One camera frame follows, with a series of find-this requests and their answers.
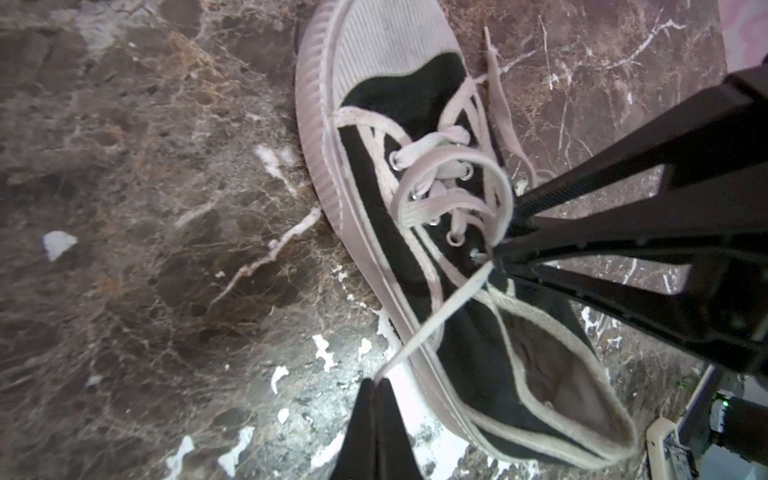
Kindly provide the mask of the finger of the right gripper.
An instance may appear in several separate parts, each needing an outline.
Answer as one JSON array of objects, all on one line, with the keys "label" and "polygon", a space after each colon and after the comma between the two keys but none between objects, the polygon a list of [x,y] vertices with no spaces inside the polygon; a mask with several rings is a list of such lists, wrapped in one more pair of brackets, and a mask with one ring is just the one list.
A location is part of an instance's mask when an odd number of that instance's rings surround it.
[{"label": "finger of the right gripper", "polygon": [[579,195],[535,192],[498,247],[504,270],[689,355],[767,371],[767,177],[664,188],[641,173]]},{"label": "finger of the right gripper", "polygon": [[731,73],[573,169],[516,200],[511,237],[534,216],[657,166],[675,189],[767,160],[767,65]]}]

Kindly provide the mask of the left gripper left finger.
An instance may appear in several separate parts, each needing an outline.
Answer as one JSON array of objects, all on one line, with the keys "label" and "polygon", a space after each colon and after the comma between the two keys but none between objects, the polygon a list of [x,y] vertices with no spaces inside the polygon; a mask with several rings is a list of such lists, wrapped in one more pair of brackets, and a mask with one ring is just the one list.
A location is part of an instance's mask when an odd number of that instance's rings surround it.
[{"label": "left gripper left finger", "polygon": [[373,480],[377,470],[375,427],[375,383],[365,379],[360,385],[332,480]]}]

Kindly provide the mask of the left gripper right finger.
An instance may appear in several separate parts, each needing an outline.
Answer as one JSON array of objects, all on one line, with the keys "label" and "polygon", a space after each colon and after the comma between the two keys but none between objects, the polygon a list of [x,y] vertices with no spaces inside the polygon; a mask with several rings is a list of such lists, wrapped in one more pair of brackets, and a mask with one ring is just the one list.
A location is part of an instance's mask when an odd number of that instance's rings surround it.
[{"label": "left gripper right finger", "polygon": [[376,384],[376,478],[423,480],[388,379]]}]

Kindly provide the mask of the white shoelace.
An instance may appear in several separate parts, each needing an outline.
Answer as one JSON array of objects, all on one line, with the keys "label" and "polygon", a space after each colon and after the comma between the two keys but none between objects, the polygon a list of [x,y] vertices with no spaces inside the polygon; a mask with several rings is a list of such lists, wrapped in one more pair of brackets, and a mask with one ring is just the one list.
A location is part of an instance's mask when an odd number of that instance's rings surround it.
[{"label": "white shoelace", "polygon": [[[492,45],[490,31],[484,27],[487,47],[488,91],[489,106],[493,107],[493,116],[498,123],[499,133],[506,148],[521,162],[527,171],[527,179],[531,188],[537,186],[540,177],[523,152],[519,139],[514,130],[508,102],[501,85],[501,69],[498,65],[497,51]],[[476,92],[475,79],[469,77],[461,85],[459,91],[446,107],[449,117],[458,113],[464,101],[471,99]],[[389,204],[390,215],[398,227],[406,230],[429,223],[446,213],[451,213],[451,227],[448,232],[448,243],[460,246],[469,220],[478,220],[477,227],[484,232],[490,247],[501,242],[506,227],[509,226],[514,210],[513,189],[502,167],[483,152],[466,147],[469,142],[469,131],[460,126],[442,123],[438,131],[427,135],[426,140],[418,140],[405,146],[402,155],[393,153],[390,166],[405,168],[406,174],[401,179]],[[492,198],[482,200],[460,188],[446,189],[438,181],[445,179],[463,178],[465,166],[469,165],[469,173],[473,166],[482,167],[486,173],[492,174]],[[398,364],[407,359],[419,349],[432,334],[464,306],[486,284],[493,270],[493,262],[486,260],[478,272],[468,279],[461,277],[463,283],[459,288],[428,318],[414,336],[404,343],[403,347],[387,364],[377,372],[373,381],[378,385],[387,374]]]}]

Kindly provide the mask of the black white sneaker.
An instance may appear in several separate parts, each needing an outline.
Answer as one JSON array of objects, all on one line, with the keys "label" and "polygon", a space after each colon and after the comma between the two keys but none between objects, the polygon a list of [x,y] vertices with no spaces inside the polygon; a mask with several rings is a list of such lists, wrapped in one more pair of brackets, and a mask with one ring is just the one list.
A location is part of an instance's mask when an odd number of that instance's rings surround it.
[{"label": "black white sneaker", "polygon": [[[316,194],[402,347],[461,277],[493,262],[480,292],[403,361],[448,430],[505,462],[613,466],[636,451],[634,422],[570,304],[502,269],[496,251],[509,226],[490,247],[480,222],[469,220],[454,246],[447,240],[451,213],[407,230],[390,215],[407,171],[390,166],[393,153],[402,155],[441,123],[467,129],[465,146],[494,159],[510,183],[490,95],[482,99],[475,81],[477,93],[447,115],[469,77],[438,2],[321,2],[295,77],[300,142]],[[463,178],[438,185],[491,200],[492,174],[463,166]]]}]

